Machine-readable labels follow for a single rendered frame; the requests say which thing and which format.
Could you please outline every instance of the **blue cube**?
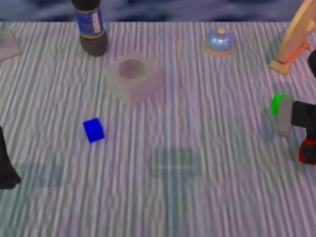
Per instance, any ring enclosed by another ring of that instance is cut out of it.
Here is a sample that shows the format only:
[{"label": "blue cube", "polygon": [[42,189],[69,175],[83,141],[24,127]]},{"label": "blue cube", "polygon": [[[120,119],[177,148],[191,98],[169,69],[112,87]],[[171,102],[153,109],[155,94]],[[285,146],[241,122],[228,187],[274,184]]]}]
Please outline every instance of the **blue cube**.
[{"label": "blue cube", "polygon": [[105,138],[102,124],[98,118],[85,121],[82,124],[90,143],[93,143]]}]

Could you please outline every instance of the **wooden table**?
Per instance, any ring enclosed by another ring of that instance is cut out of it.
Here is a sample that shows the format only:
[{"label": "wooden table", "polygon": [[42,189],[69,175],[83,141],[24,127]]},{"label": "wooden table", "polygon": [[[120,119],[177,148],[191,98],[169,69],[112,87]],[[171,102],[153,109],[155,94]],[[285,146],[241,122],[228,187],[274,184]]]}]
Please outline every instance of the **wooden table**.
[{"label": "wooden table", "polygon": [[[278,92],[316,100],[308,52],[287,77],[267,66],[287,25],[110,23],[109,53],[92,58],[75,23],[6,24],[22,54],[0,62],[0,124],[23,183],[1,193],[0,236],[314,237],[316,170],[297,161],[304,131],[278,137],[267,112]],[[235,35],[229,57],[203,51],[214,27]],[[166,78],[127,109],[107,90],[104,68],[133,50]],[[91,145],[82,122],[94,117],[107,139]],[[166,225],[163,182],[170,196],[178,186],[150,166],[181,166],[186,155],[196,176],[182,174],[180,224]]]}]

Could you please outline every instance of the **dark blue background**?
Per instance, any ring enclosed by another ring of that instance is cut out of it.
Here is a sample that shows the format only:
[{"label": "dark blue background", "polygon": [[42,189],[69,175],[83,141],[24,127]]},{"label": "dark blue background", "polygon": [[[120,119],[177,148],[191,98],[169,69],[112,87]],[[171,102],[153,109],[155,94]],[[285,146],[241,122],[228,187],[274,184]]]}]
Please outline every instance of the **dark blue background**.
[{"label": "dark blue background", "polygon": [[[290,21],[303,0],[101,0],[105,21]],[[70,0],[0,0],[2,21],[73,21]]]}]

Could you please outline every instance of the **green cube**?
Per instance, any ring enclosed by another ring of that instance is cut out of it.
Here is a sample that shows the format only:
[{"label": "green cube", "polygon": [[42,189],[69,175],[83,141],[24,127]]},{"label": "green cube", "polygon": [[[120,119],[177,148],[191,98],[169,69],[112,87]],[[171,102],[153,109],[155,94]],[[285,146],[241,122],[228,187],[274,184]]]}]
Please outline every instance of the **green cube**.
[{"label": "green cube", "polygon": [[289,94],[275,94],[272,101],[271,101],[271,113],[273,115],[278,115],[278,109],[279,109],[279,105],[280,105],[280,100],[283,97],[291,97],[291,95]]}]

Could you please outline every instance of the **blue dome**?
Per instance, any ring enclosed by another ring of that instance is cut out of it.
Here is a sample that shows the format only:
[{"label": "blue dome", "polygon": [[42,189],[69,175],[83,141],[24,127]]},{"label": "blue dome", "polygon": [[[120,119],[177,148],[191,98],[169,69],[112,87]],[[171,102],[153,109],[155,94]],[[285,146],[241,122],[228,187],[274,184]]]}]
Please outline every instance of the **blue dome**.
[{"label": "blue dome", "polygon": [[235,39],[232,33],[220,28],[214,29],[208,34],[206,43],[213,50],[227,51],[234,45]]}]

